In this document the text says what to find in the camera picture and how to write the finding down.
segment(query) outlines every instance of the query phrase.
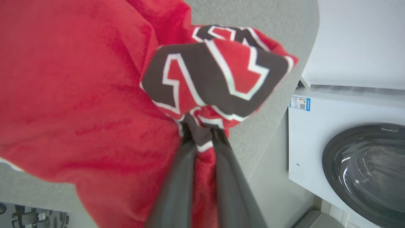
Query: red fabric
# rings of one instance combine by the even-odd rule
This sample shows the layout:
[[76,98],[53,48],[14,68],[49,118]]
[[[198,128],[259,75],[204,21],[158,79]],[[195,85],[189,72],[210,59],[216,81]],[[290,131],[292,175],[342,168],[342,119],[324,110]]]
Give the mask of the red fabric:
[[[0,156],[75,184],[99,227],[142,227],[181,138],[139,82],[160,45],[196,43],[190,15],[179,0],[2,1]],[[217,227],[214,166],[196,161],[194,227]]]

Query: patterned fabric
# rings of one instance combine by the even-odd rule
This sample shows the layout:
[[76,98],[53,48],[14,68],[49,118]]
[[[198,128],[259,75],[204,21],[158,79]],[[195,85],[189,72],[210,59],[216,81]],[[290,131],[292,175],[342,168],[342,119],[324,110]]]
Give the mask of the patterned fabric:
[[213,146],[209,128],[247,119],[297,59],[272,53],[252,28],[196,27],[192,37],[199,43],[157,50],[140,86],[159,110],[198,126],[192,127],[193,139],[205,152]]
[[100,228],[140,228],[194,124],[193,226],[217,227],[207,127],[249,117],[296,58],[252,28],[192,26],[180,0],[0,5],[0,157],[74,184]]

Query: laundry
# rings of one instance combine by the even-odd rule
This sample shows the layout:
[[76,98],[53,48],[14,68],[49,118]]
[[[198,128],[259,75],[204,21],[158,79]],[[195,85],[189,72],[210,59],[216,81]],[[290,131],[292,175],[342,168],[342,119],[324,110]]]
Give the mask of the laundry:
[[[143,226],[186,116],[233,127],[298,61],[253,28],[191,25],[179,0],[5,1],[0,15],[0,157],[74,184],[101,228]],[[217,227],[215,154],[196,144],[193,226]]]

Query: white wall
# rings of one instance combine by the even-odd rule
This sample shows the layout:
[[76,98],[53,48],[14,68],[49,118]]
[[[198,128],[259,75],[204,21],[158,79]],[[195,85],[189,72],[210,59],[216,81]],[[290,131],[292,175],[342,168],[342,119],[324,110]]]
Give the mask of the white wall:
[[405,89],[405,0],[318,0],[310,84]]

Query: washing machine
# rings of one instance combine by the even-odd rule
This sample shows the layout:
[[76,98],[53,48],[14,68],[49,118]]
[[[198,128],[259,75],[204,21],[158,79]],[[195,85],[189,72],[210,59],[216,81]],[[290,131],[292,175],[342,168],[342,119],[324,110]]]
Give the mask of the washing machine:
[[405,227],[405,90],[298,88],[288,128],[290,180],[350,216]]

